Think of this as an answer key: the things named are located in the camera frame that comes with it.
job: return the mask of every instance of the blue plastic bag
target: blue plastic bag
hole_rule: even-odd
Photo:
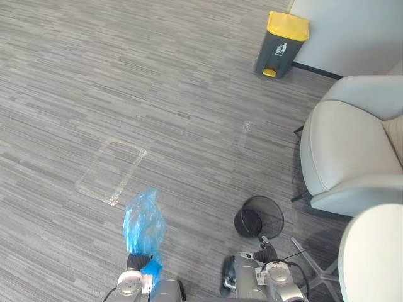
[[[162,257],[158,248],[164,239],[165,220],[156,205],[157,190],[149,189],[133,198],[126,206],[123,236],[127,252],[132,255],[152,256],[141,269],[143,274],[152,274],[154,284],[162,271]]]

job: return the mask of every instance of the wall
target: wall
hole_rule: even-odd
[[[295,61],[341,76],[387,74],[403,59],[403,0],[295,0],[310,40]]]

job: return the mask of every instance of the chair armrest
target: chair armrest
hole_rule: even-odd
[[[351,104],[381,120],[403,114],[403,75],[354,75],[338,80],[322,101]]]
[[[385,203],[403,204],[403,174],[361,176],[311,200],[313,208],[352,217]]]

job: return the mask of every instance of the mesh wastebasket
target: mesh wastebasket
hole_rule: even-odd
[[[255,72],[278,79],[283,77],[304,41],[309,39],[308,25],[309,20],[270,11]]]
[[[280,207],[266,196],[250,197],[234,218],[235,229],[243,237],[275,238],[284,226]]]

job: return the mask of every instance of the white armchair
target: white armchair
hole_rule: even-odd
[[[403,76],[345,77],[332,86],[302,130],[302,174],[313,208],[355,216],[403,203],[403,168],[382,126],[401,114]]]

